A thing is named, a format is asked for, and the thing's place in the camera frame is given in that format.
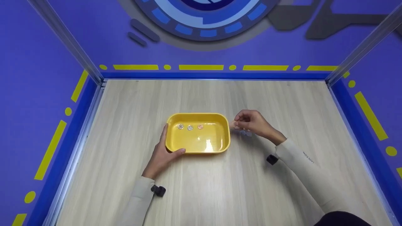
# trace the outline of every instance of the wooden table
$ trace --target wooden table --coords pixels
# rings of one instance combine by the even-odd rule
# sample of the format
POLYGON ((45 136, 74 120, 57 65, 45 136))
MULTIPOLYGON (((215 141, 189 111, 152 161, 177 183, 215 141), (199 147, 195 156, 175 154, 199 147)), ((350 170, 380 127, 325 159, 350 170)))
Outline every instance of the wooden table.
MULTIPOLYGON (((109 80, 58 226, 115 225, 167 118, 259 110, 361 202, 370 224, 390 221, 323 82, 109 80)), ((232 134, 218 155, 184 156, 156 181, 146 226, 313 225, 323 212, 267 140, 232 134)))

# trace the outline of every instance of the hand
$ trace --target hand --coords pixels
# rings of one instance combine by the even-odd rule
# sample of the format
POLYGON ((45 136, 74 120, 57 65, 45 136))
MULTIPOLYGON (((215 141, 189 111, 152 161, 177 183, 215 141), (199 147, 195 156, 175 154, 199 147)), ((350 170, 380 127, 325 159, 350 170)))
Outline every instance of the hand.
POLYGON ((186 149, 181 148, 175 152, 169 153, 166 149, 166 133, 168 131, 168 124, 163 127, 162 134, 160 135, 159 143, 155 145, 154 152, 152 153, 151 159, 148 162, 147 167, 145 167, 142 173, 143 177, 155 178, 165 170, 171 162, 182 156, 186 149))
POLYGON ((257 110, 241 110, 234 118, 236 127, 249 129, 258 136, 264 137, 275 145, 280 145, 286 137, 272 127, 257 110))

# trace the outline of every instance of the yellow stripe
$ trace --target yellow stripe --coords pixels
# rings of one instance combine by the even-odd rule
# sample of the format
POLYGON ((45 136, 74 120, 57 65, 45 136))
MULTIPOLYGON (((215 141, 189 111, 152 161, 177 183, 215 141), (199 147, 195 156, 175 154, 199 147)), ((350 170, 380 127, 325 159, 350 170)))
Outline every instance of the yellow stripe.
POLYGON ((306 71, 335 71, 338 66, 318 66, 318 65, 311 65, 308 66, 306 71))
POLYGON ((66 125, 67 123, 65 121, 60 120, 56 132, 54 132, 53 138, 51 139, 50 144, 47 147, 45 156, 43 157, 42 162, 39 165, 39 169, 36 172, 34 178, 35 180, 43 180, 43 177, 45 176, 46 170, 49 167, 50 161, 53 157, 54 152, 56 151, 57 145, 59 144, 60 138, 63 135, 66 125))
POLYGON ((88 76, 88 72, 86 70, 84 70, 81 74, 78 84, 76 85, 76 88, 74 89, 73 95, 71 96, 71 99, 74 102, 77 102, 78 97, 80 96, 81 90, 84 87, 87 76, 88 76))
POLYGON ((345 74, 343 74, 343 77, 344 77, 344 78, 347 78, 349 75, 350 75, 349 72, 345 72, 345 74))
POLYGON ((244 65, 243 71, 286 71, 289 65, 244 65))
POLYGON ((399 173, 399 176, 402 179, 402 167, 396 168, 396 171, 399 173))
POLYGON ((379 123, 377 117, 375 116, 370 105, 367 103, 366 98, 364 98, 363 94, 361 92, 358 92, 355 94, 355 98, 359 103, 361 109, 363 110, 364 115, 369 121, 378 139, 379 140, 387 139, 388 138, 387 134, 385 133, 384 129, 382 128, 381 124, 379 123))
POLYGON ((200 70, 200 71, 212 71, 212 70, 220 70, 224 69, 223 65, 190 65, 190 64, 179 64, 179 70, 200 70))
POLYGON ((115 70, 159 70, 156 64, 113 64, 115 70))
POLYGON ((11 226, 21 226, 24 223, 27 214, 17 214, 11 226))

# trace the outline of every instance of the yellow plastic bowl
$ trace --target yellow plastic bowl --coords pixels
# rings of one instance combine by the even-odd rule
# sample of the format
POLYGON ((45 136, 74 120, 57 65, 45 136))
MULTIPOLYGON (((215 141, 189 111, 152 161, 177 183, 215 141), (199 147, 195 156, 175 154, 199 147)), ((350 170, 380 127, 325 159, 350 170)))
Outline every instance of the yellow plastic bowl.
POLYGON ((186 154, 216 154, 226 151, 230 145, 229 122, 221 114, 177 113, 167 123, 166 147, 172 152, 185 148, 186 154))

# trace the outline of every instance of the black wrist strap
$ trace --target black wrist strap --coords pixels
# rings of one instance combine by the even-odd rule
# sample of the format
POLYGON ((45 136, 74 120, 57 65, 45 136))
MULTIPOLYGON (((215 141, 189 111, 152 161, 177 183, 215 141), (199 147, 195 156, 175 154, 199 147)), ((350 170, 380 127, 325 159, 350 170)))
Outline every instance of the black wrist strap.
POLYGON ((162 187, 162 186, 156 186, 156 185, 154 185, 154 186, 152 186, 151 187, 151 191, 156 195, 156 196, 158 196, 158 197, 163 197, 163 195, 165 194, 165 192, 166 192, 166 188, 164 188, 164 187, 162 187))
POLYGON ((267 162, 269 162, 269 164, 274 165, 276 162, 278 161, 278 158, 275 157, 274 155, 268 155, 267 157, 267 162))

